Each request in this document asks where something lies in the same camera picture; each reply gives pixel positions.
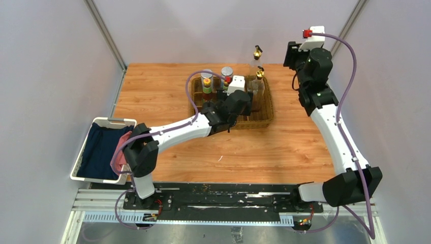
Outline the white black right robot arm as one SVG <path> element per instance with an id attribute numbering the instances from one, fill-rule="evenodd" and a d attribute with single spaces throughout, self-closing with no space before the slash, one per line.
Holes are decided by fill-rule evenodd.
<path id="1" fill-rule="evenodd" d="M 300 104 L 319 129 L 336 173 L 324 182 L 300 184 L 290 198 L 292 209 L 303 212 L 311 202 L 332 207 L 369 203 L 383 174 L 364 158 L 337 113 L 341 103 L 327 83 L 333 67 L 330 51 L 322 45 L 303 49 L 302 44 L 289 42 L 283 65 L 295 71 Z"/>

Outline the clear oil bottle gold spout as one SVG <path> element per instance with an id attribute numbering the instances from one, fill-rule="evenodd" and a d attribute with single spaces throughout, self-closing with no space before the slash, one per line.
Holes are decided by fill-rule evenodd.
<path id="1" fill-rule="evenodd" d="M 261 55 L 262 49 L 259 45 L 255 45 L 255 51 L 253 52 L 253 59 L 249 64 L 249 76 L 255 76 L 256 72 L 259 71 L 259 66 L 261 66 Z"/>

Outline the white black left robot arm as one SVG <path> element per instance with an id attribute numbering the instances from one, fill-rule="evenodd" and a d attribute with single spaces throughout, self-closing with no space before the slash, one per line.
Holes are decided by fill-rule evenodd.
<path id="1" fill-rule="evenodd" d="M 136 192 L 136 203 L 143 209 L 152 209 L 156 203 L 152 172 L 157 158 L 166 149 L 196 138 L 229 132 L 237 118 L 251 109 L 251 96 L 241 90 L 227 95 L 217 103 L 206 102 L 194 116 L 161 127 L 138 124 L 122 148 L 131 170 Z"/>

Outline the sauce bottle yellow cap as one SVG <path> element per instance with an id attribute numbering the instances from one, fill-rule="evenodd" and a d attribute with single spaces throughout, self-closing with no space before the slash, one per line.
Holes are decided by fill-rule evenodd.
<path id="1" fill-rule="evenodd" d="M 226 92 L 228 90 L 228 86 L 229 86 L 229 83 L 227 81 L 224 81 L 222 86 L 223 91 Z"/>
<path id="2" fill-rule="evenodd" d="M 212 100 L 213 91 L 212 91 L 212 80 L 210 78 L 202 79 L 202 99 L 203 102 L 209 102 Z"/>

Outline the silver-lid shaker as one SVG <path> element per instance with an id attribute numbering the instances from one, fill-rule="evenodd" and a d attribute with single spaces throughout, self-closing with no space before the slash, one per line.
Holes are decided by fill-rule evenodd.
<path id="1" fill-rule="evenodd" d="M 223 76 L 223 77 L 230 77 L 230 78 L 232 78 L 233 77 L 233 69 L 232 69 L 232 67 L 230 67 L 230 66 L 225 66 L 225 67 L 222 67 L 222 69 L 221 69 L 221 75 Z"/>
<path id="2" fill-rule="evenodd" d="M 211 69 L 204 69 L 203 72 L 200 73 L 201 83 L 204 84 L 205 79 L 209 79 L 211 83 L 213 83 L 213 71 Z"/>

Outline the oil bottle with brown residue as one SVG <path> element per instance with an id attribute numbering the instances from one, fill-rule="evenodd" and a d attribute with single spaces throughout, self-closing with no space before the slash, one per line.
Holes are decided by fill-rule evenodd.
<path id="1" fill-rule="evenodd" d="M 262 66 L 258 66 L 257 69 L 258 70 L 254 73 L 254 75 L 250 76 L 248 82 L 248 91 L 253 93 L 251 107 L 252 112 L 257 112 L 261 109 L 265 91 L 265 84 L 263 80 L 264 68 Z"/>

